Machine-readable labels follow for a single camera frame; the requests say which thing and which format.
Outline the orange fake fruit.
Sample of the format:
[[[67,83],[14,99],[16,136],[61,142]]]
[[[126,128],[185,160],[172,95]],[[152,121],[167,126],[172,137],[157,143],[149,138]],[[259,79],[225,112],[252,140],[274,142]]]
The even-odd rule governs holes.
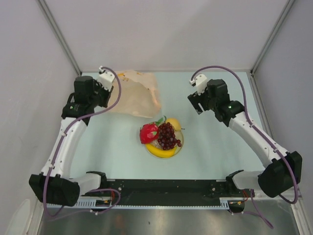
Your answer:
[[[182,129],[180,122],[176,118],[168,118],[166,123],[170,123],[175,131],[180,131]]]

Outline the translucent banana-print plastic bag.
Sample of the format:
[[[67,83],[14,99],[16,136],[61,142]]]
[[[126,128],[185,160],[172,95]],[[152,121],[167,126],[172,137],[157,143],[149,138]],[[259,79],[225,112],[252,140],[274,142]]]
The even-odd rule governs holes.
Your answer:
[[[156,76],[135,70],[118,71],[117,75],[121,83],[121,97],[109,112],[154,118],[161,110]]]

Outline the dark red fake fruit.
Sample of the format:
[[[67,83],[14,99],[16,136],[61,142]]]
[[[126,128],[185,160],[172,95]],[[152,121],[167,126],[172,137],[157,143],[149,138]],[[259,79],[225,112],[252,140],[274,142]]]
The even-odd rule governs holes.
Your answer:
[[[176,138],[175,130],[172,124],[165,122],[159,127],[159,137],[157,143],[159,147],[163,150],[173,149],[175,146],[182,147],[182,142],[180,139]]]

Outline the yellow fake banana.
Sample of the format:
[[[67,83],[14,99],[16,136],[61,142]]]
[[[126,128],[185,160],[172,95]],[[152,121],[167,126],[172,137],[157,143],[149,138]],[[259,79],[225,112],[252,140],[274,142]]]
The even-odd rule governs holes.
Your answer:
[[[176,146],[170,150],[162,150],[162,149],[159,149],[159,148],[153,146],[152,144],[146,144],[145,147],[152,155],[154,155],[158,158],[163,158],[163,159],[171,158],[178,151]]]

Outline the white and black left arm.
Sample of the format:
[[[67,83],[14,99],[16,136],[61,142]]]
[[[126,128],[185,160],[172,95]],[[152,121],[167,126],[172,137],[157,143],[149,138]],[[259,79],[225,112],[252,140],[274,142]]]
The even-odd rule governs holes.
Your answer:
[[[104,173],[89,171],[82,177],[71,179],[70,168],[94,109],[108,107],[114,79],[115,75],[108,71],[96,79],[91,76],[75,79],[74,92],[62,109],[60,131],[53,150],[41,172],[29,178],[29,185],[40,202],[73,207],[81,195],[91,190],[99,196],[107,192]]]

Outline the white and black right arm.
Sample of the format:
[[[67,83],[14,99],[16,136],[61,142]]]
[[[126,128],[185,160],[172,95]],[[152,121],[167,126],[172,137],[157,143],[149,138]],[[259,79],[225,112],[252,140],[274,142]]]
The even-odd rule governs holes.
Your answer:
[[[230,99],[222,79],[208,79],[201,74],[189,83],[197,89],[188,96],[196,112],[213,111],[219,122],[248,144],[265,168],[263,171],[238,170],[227,176],[231,181],[225,184],[225,190],[230,196],[238,196],[243,189],[258,189],[274,198],[290,188],[298,189],[302,170],[298,152],[290,153],[261,130],[245,113],[244,105]]]

